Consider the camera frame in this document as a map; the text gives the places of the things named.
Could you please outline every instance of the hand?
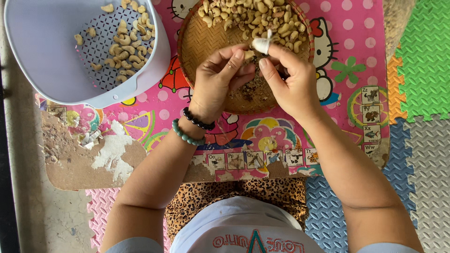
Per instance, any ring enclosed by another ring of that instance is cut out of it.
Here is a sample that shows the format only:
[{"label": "hand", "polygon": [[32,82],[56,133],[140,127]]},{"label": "hand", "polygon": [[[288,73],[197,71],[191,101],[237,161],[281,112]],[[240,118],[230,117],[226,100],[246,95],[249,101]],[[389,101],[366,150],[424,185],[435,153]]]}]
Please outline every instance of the hand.
[{"label": "hand", "polygon": [[[301,125],[312,117],[317,118],[321,106],[317,96],[314,65],[274,44],[269,47],[269,55],[271,57],[259,61],[259,67],[281,108]],[[281,79],[274,66],[279,63],[290,75],[286,81]]]},{"label": "hand", "polygon": [[225,47],[214,52],[197,68],[195,89],[189,110],[203,123],[220,117],[229,90],[235,90],[255,77],[255,65],[242,66],[245,45]]}]

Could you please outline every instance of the leopard print pants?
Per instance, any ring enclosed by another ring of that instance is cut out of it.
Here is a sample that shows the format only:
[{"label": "leopard print pants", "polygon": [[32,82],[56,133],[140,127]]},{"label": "leopard print pants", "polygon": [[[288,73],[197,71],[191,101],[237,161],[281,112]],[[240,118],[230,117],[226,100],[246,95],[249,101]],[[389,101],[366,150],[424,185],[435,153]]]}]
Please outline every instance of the leopard print pants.
[{"label": "leopard print pants", "polygon": [[309,215],[305,182],[306,178],[285,178],[182,184],[164,214],[167,236],[173,242],[178,231],[203,208],[235,196],[275,205],[294,216],[305,229]]}]

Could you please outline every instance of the green foam tile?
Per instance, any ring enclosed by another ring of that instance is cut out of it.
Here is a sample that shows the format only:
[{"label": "green foam tile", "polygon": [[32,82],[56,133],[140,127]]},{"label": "green foam tile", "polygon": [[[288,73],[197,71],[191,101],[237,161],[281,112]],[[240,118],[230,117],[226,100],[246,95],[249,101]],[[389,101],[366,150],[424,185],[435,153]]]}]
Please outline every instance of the green foam tile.
[{"label": "green foam tile", "polygon": [[432,120],[432,114],[448,119],[450,112],[450,1],[418,0],[405,33],[400,40],[405,85],[399,86],[406,94],[400,104],[408,112],[408,122],[415,116]]}]

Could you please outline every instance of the colander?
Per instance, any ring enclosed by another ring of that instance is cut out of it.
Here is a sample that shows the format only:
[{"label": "colander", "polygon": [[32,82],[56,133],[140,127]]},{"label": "colander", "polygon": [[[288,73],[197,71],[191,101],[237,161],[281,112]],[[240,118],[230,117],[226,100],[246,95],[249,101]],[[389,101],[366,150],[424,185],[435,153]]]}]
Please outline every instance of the colander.
[{"label": "colander", "polygon": [[[141,14],[130,5],[124,10],[120,0],[7,0],[4,19],[9,43],[22,71],[44,97],[59,104],[104,108],[146,91],[169,66],[169,41],[161,19],[150,0],[137,2],[147,8],[156,38],[143,41],[149,47],[155,40],[153,53],[146,55],[148,62],[140,70],[132,68],[136,74],[122,84],[116,81],[119,70],[104,61],[113,57],[108,50],[121,19],[130,31]],[[110,3],[114,12],[101,10]],[[96,30],[94,38],[86,32],[89,27]],[[75,34],[83,36],[83,45],[77,45]],[[103,65],[102,69],[93,70],[91,62]]]}]

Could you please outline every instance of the round bamboo tray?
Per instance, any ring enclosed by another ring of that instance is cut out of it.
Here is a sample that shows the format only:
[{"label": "round bamboo tray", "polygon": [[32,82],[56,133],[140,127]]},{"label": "round bamboo tray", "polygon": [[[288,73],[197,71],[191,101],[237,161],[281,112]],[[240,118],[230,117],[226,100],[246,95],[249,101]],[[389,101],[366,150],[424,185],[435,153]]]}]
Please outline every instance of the round bamboo tray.
[{"label": "round bamboo tray", "polygon": [[[298,19],[306,26],[307,40],[301,45],[301,50],[297,56],[300,59],[313,62],[314,58],[314,36],[309,20],[306,18],[302,9],[292,0],[286,0],[292,6],[292,11],[298,15]],[[188,13],[178,35],[177,50],[180,60],[181,71],[191,88],[195,89],[195,72],[197,66],[206,60],[215,50],[236,44],[252,44],[251,30],[249,39],[242,38],[242,33],[238,27],[224,30],[224,22],[218,23],[211,28],[202,20],[198,14],[198,8],[203,5],[200,0]],[[260,89],[267,94],[263,99],[245,99],[239,89],[230,93],[225,99],[225,112],[232,114],[255,114],[268,111],[278,106],[269,84],[263,79]]]}]

